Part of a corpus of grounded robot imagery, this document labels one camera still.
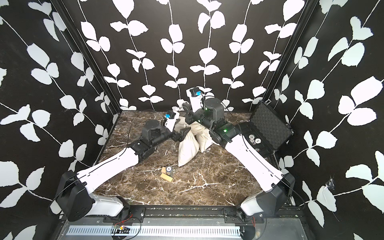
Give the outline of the cream cloth bag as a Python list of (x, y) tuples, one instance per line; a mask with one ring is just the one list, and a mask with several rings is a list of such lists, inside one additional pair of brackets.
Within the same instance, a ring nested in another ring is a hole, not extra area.
[(194, 122), (189, 126), (191, 127), (191, 131), (199, 143), (201, 153), (203, 153), (212, 144), (214, 144), (214, 141), (212, 140), (212, 137), (210, 136), (209, 129), (207, 129), (206, 127), (204, 127), (203, 125), (201, 125), (197, 122)]
[(195, 137), (196, 130), (192, 125), (188, 125), (185, 122), (185, 117), (179, 117), (180, 121), (176, 123), (174, 130), (178, 133), (183, 128), (190, 127), (191, 130), (187, 133), (185, 139), (179, 144), (178, 165), (184, 166), (191, 161), (199, 152), (200, 145)]

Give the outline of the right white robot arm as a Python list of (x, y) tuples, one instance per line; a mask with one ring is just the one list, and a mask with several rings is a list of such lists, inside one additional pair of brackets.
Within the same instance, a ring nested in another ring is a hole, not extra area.
[(260, 101), (247, 122), (226, 121), (224, 105), (216, 98), (192, 98), (183, 103), (186, 122), (204, 126), (216, 144), (231, 153), (257, 180), (262, 191), (241, 204), (244, 216), (274, 215), (292, 195), (295, 178), (267, 161), (294, 134), (293, 129), (264, 101)]

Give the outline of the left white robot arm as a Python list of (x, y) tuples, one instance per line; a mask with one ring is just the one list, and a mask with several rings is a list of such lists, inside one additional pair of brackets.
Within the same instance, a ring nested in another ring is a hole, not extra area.
[(67, 220), (75, 222), (86, 216), (104, 216), (114, 222), (128, 219), (131, 216), (130, 205), (124, 198), (99, 196), (94, 191), (120, 172), (148, 158), (159, 144), (168, 139), (182, 142), (190, 130), (187, 127), (175, 131), (172, 126), (166, 127), (157, 120), (149, 120), (140, 138), (118, 154), (77, 173), (72, 170), (65, 172), (55, 200)]

